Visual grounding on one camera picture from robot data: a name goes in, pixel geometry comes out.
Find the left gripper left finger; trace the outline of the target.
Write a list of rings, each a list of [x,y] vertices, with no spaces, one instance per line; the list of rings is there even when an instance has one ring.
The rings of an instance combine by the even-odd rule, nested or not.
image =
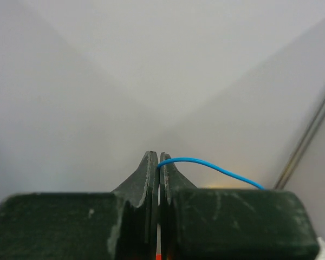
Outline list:
[[[158,156],[112,192],[21,193],[0,203],[0,259],[155,259]]]

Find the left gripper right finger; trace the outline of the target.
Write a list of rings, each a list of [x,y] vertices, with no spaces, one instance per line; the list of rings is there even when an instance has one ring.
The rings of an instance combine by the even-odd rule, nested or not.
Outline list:
[[[198,188],[160,156],[162,259],[315,259],[320,245],[299,198],[285,190]]]

